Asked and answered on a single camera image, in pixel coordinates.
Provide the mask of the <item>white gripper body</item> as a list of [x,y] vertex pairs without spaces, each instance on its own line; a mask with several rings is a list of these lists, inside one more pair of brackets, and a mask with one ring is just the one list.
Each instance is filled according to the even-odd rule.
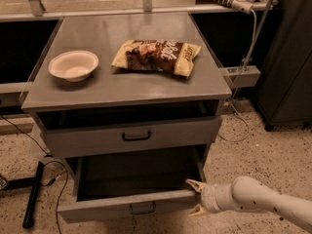
[[201,192],[201,203],[209,213],[217,214],[234,209],[231,184],[207,184]]

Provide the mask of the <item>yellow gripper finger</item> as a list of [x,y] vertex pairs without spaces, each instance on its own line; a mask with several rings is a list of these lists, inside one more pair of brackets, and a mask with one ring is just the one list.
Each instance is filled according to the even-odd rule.
[[207,186],[205,182],[197,181],[194,179],[187,179],[185,182],[189,184],[198,193],[201,193],[203,189]]
[[201,205],[197,204],[193,210],[189,213],[190,216],[207,215],[209,212]]

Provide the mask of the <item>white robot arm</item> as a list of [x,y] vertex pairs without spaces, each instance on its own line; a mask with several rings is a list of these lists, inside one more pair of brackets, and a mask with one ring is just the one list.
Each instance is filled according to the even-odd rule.
[[200,194],[192,215],[271,212],[312,234],[312,202],[280,193],[262,182],[239,176],[231,183],[208,184],[194,179],[185,181]]

